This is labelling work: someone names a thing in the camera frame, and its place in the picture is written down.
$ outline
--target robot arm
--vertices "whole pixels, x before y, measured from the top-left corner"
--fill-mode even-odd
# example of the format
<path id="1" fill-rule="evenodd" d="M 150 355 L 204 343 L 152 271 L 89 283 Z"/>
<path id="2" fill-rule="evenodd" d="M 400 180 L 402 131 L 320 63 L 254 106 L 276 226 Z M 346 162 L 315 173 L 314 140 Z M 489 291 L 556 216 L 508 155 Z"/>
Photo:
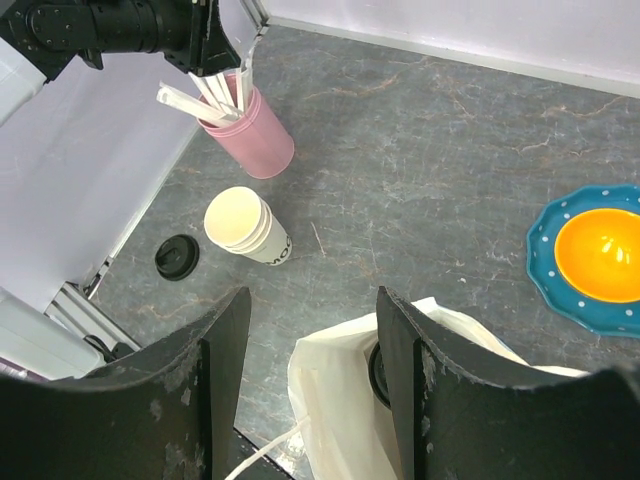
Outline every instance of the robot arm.
<path id="1" fill-rule="evenodd" d="M 163 52 L 209 76 L 239 67 L 265 23 L 252 0 L 0 0 L 0 125 L 76 55 L 101 70 L 103 53 Z"/>

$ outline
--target blue plate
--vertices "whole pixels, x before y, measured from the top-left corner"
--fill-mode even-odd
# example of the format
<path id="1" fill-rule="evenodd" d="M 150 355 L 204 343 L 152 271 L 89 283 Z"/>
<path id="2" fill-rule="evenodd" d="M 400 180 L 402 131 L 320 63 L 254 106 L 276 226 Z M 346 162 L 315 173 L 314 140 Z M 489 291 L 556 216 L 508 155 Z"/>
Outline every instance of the blue plate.
<path id="1" fill-rule="evenodd" d="M 527 234 L 527 273 L 549 306 L 599 335 L 640 338 L 640 302 L 607 303 L 574 289 L 554 255 L 558 233 L 573 217 L 589 210 L 615 208 L 640 215 L 640 188 L 590 185 L 547 205 Z"/>

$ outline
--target teal plate with dots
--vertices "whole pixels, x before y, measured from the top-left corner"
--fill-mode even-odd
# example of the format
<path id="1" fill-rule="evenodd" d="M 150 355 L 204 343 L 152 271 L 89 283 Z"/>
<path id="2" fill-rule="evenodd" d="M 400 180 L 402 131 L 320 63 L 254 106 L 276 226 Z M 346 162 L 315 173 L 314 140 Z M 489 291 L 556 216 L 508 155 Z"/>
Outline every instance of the teal plate with dots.
<path id="1" fill-rule="evenodd" d="M 527 234 L 527 273 L 556 312 L 640 338 L 640 188 L 590 185 L 549 203 Z"/>

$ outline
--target dark stone surface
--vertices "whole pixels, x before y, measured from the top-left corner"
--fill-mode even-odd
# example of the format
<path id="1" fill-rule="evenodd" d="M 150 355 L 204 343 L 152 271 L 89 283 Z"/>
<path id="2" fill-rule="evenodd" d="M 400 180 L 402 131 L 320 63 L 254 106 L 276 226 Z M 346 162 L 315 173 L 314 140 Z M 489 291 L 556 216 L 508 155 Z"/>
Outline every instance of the dark stone surface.
<path id="1" fill-rule="evenodd" d="M 249 178 L 199 133 L 98 291 L 148 344 L 248 285 L 251 338 L 236 426 L 263 445 L 292 425 L 286 368 L 296 339 L 374 310 L 387 285 L 464 311 L 533 364 L 595 369 L 638 358 L 554 314 L 525 272 L 543 206 L 589 183 L 636 182 L 640 102 L 363 43 L 272 28 L 255 82 L 296 141 L 291 166 Z M 294 241 L 268 268 L 211 244 L 207 205 L 255 189 Z M 171 235 L 202 247 L 181 282 L 157 274 Z M 311 478 L 299 437 L 273 454 Z"/>

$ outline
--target white cup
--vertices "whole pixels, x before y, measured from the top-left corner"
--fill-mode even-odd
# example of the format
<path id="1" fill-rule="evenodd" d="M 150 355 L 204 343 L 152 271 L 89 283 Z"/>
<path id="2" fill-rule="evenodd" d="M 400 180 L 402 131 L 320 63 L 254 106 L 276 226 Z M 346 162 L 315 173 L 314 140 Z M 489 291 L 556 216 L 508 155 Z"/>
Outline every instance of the white cup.
<path id="1" fill-rule="evenodd" d="M 224 250 L 266 265 L 280 265 L 291 255 L 291 237 L 269 205 L 247 187 L 232 187 L 214 198 L 204 230 Z"/>

